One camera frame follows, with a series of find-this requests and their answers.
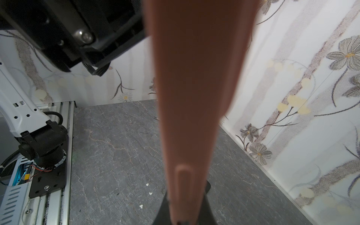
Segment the floral wallpaper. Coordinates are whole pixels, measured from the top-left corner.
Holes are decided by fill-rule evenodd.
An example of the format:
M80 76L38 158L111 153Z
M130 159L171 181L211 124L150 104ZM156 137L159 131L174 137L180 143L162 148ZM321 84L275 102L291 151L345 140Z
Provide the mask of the floral wallpaper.
M156 98L149 39L111 62L102 77L79 63L64 73L17 31L0 31L0 57L35 104L76 101L78 107Z
M315 224L360 221L360 0L264 0L224 130Z

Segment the gray marble surface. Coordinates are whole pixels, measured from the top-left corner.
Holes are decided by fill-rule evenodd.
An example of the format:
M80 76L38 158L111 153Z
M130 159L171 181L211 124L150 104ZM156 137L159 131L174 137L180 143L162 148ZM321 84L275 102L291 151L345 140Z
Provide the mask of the gray marble surface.
M70 224L152 224L166 191L155 104L75 109ZM311 224L221 128L208 180L219 225Z

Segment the white robotic arm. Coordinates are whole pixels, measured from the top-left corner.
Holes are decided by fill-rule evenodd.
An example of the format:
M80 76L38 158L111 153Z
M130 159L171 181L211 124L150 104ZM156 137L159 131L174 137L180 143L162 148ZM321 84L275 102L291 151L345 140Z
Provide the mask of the white robotic arm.
M14 137L46 126L50 118L25 94L3 63L0 65L0 111Z

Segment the screw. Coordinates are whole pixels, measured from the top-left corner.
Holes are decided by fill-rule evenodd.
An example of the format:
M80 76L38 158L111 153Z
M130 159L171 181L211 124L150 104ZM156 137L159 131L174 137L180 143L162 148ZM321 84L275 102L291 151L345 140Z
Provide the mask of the screw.
M85 43L85 44L90 44L91 42L93 42L93 36L91 35L91 33L84 31L81 34L81 40Z

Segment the flower pattern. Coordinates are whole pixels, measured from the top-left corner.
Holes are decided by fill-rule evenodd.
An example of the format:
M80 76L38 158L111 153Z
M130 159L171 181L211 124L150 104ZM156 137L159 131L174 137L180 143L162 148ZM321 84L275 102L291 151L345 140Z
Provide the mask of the flower pattern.
M132 94L124 92L120 95L119 102L131 102Z
M267 14L267 12L269 11L270 9L270 6L271 6L271 3L276 3L278 2L279 0L263 0L261 1L260 3L260 7L261 7L261 10L262 10L262 13L264 15Z
M329 68L338 70L345 65L352 70L360 70L360 36L352 36L339 42L339 51L330 52L326 58L335 60Z
M253 142L254 137L259 137L259 130L258 128L252 126L250 123L245 127L246 130L241 129L241 137L246 138L248 137L249 141Z
M255 145L251 145L249 147L250 156L255 159L256 162L260 163L260 165L266 165L265 159L270 159L273 154L271 151L267 150L266 146L260 143L256 143Z
M345 97L360 97L360 73L349 79L350 83L355 87L350 88L342 96Z

